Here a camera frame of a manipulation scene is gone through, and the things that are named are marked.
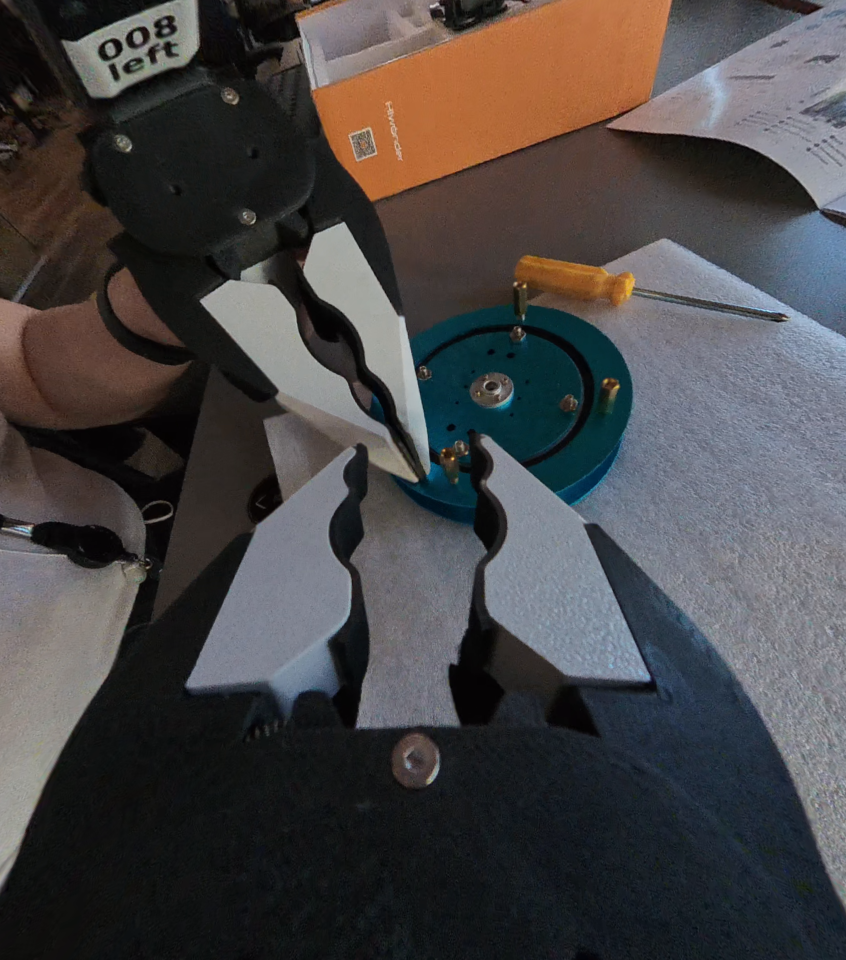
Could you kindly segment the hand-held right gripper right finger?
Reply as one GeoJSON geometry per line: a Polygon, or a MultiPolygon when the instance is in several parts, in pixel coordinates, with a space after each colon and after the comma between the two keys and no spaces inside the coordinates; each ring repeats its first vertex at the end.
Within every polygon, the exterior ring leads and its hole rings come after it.
{"type": "Polygon", "coordinates": [[[452,664],[461,724],[491,722],[518,694],[546,721],[589,726],[582,690],[652,691],[586,522],[487,435],[471,431],[469,452],[485,555],[452,664]]]}

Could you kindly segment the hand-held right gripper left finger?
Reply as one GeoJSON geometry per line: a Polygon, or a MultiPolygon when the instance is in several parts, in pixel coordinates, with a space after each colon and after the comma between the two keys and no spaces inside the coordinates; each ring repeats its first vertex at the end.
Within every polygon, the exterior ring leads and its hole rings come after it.
{"type": "Polygon", "coordinates": [[[300,694],[319,691],[355,724],[369,629],[352,556],[367,476],[366,447],[347,448],[257,526],[189,693],[262,693],[288,717],[300,694]]]}

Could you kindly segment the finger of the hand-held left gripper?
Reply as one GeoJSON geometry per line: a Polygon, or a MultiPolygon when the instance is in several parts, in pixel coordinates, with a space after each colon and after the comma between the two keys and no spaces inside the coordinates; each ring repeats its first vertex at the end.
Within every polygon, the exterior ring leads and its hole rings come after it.
{"type": "Polygon", "coordinates": [[[294,413],[343,448],[364,444],[379,468],[408,481],[425,480],[430,470],[429,436],[404,317],[392,306],[344,222],[313,236],[302,271],[320,300],[337,308],[356,330],[364,365],[389,391],[395,418],[407,436],[405,447],[415,452],[419,466],[400,465],[395,428],[390,427],[386,438],[383,425],[358,407],[332,373],[319,388],[320,403],[296,398],[294,413]]]}
{"type": "MultiPolygon", "coordinates": [[[[205,296],[202,305],[276,387],[276,400],[286,411],[295,414],[295,399],[320,403],[319,388],[327,374],[339,377],[352,393],[344,378],[323,366],[305,345],[294,307],[275,286],[229,280],[205,296]]],[[[389,438],[389,428],[371,418],[383,425],[384,436],[389,438]]],[[[417,468],[399,450],[396,440],[395,444],[400,465],[417,468]]]]}

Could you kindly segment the blue round metal turntable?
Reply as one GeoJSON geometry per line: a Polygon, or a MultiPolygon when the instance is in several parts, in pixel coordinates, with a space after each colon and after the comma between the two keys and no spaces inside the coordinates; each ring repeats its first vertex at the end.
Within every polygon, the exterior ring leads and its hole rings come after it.
{"type": "Polygon", "coordinates": [[[527,308],[525,336],[495,306],[444,320],[410,340],[429,436],[429,479],[395,483],[420,506],[454,522],[472,523],[477,497],[470,458],[453,486],[439,463],[442,448],[490,437],[566,503],[584,498],[608,473],[633,402],[629,369],[613,342],[583,318],[551,307],[527,308]],[[609,416],[597,412],[599,386],[621,389],[609,416]]]}

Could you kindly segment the yellow handled screwdriver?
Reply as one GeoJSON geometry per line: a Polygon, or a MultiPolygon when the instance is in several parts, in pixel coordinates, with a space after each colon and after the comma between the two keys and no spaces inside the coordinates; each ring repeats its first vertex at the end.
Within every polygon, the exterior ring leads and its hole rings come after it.
{"type": "Polygon", "coordinates": [[[785,322],[789,315],[765,308],[712,301],[684,294],[654,291],[638,287],[628,271],[612,273],[602,267],[583,265],[537,256],[522,257],[514,270],[514,281],[525,282],[530,290],[558,294],[585,302],[603,301],[621,306],[632,297],[706,311],[748,317],[774,323],[785,322]]]}

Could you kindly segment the person's left forearm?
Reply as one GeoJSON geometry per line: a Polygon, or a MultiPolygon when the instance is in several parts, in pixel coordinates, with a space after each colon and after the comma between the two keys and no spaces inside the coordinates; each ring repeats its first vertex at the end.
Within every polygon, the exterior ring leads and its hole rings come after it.
{"type": "Polygon", "coordinates": [[[0,410],[17,425],[110,426],[145,417],[188,365],[130,352],[107,330],[97,296],[38,310],[0,298],[0,410]]]}

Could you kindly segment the black round desk badge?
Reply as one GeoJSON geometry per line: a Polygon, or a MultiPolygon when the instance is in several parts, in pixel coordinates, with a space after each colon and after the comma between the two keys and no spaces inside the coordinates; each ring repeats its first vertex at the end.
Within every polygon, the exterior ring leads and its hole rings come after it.
{"type": "Polygon", "coordinates": [[[257,525],[267,519],[282,503],[283,495],[276,474],[263,477],[251,490],[246,511],[249,522],[257,525]]]}

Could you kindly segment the orange cardboard box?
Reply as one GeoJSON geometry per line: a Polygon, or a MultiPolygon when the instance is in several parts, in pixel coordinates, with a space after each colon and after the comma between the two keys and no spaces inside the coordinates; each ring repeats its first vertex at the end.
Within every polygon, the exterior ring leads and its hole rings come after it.
{"type": "Polygon", "coordinates": [[[429,7],[330,2],[297,16],[326,138],[373,201],[647,101],[670,2],[508,2],[461,31],[429,7]]]}

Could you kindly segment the white foam sheet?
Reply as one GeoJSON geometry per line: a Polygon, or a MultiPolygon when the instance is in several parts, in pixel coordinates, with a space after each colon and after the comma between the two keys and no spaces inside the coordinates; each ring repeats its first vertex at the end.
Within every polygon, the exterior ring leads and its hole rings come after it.
{"type": "Polygon", "coordinates": [[[602,735],[720,822],[813,950],[846,958],[846,338],[633,298],[541,295],[619,349],[621,451],[576,510],[609,535],[659,695],[596,690],[602,735]]]}

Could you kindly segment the printed instruction manual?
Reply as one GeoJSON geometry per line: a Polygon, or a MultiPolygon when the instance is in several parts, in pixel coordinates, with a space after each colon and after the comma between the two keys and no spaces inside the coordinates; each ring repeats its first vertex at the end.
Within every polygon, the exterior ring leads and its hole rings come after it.
{"type": "Polygon", "coordinates": [[[846,221],[846,2],[754,42],[609,128],[746,147],[846,221]]]}

